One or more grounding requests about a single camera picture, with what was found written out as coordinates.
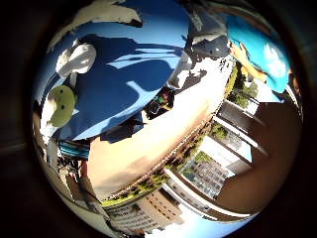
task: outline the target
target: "tree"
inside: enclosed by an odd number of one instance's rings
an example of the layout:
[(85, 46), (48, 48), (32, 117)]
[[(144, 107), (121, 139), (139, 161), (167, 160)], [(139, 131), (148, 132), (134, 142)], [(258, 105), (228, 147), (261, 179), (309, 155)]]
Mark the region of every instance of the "tree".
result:
[(211, 157), (208, 156), (204, 152), (199, 152), (198, 155), (195, 158), (196, 162), (209, 162), (211, 160)]
[(216, 124), (211, 130), (211, 136), (216, 137), (218, 140), (227, 138), (228, 131), (220, 124)]

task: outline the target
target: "building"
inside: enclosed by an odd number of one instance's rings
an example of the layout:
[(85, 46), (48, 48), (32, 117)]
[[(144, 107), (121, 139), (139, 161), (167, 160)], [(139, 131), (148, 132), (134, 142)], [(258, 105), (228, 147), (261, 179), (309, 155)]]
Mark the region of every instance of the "building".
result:
[(196, 213), (197, 215), (209, 220), (236, 220), (249, 217), (249, 213), (235, 212), (219, 206), (215, 199), (201, 192), (186, 177), (175, 174), (165, 169), (170, 179), (162, 188), (172, 195), (181, 204)]
[(228, 171), (228, 177), (241, 174), (252, 167), (244, 156), (216, 138), (206, 136), (199, 150), (216, 161), (223, 170)]
[(192, 162), (189, 165), (191, 182), (210, 198), (215, 199), (225, 183), (228, 171), (221, 168), (213, 159), (206, 162)]
[(128, 204), (106, 208), (111, 225), (129, 235), (152, 233), (154, 229), (162, 230), (165, 226), (183, 220), (177, 202), (163, 189)]

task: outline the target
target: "yellow object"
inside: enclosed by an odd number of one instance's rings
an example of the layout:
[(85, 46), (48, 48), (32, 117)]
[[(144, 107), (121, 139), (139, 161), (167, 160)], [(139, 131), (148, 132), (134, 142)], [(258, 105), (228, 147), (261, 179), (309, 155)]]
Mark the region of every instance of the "yellow object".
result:
[(48, 106), (53, 113), (48, 123), (55, 127), (64, 126), (71, 118), (75, 106), (75, 96), (70, 87), (61, 85), (49, 92)]

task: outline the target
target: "road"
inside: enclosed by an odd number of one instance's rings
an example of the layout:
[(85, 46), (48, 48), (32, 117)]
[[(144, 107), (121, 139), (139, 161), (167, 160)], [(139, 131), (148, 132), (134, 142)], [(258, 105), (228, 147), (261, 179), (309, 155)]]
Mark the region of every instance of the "road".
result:
[(231, 67), (230, 62), (220, 72), (218, 60), (203, 60), (191, 72), (197, 75), (204, 69), (206, 75), (176, 94), (172, 110), (149, 121), (132, 138), (114, 144), (96, 138), (91, 143), (88, 176), (97, 197), (104, 199), (141, 177), (214, 112), (223, 99)]

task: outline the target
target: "sky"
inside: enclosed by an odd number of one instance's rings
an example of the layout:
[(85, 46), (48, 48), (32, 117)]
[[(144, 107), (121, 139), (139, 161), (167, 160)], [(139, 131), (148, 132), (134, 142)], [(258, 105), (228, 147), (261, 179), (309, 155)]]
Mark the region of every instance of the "sky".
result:
[(163, 231), (156, 229), (153, 234), (147, 234), (146, 238), (219, 238), (236, 231), (254, 218), (252, 216), (241, 222), (221, 223), (204, 219), (182, 204), (179, 205), (179, 208), (182, 210), (180, 217), (184, 220), (183, 224), (171, 224), (166, 226)]

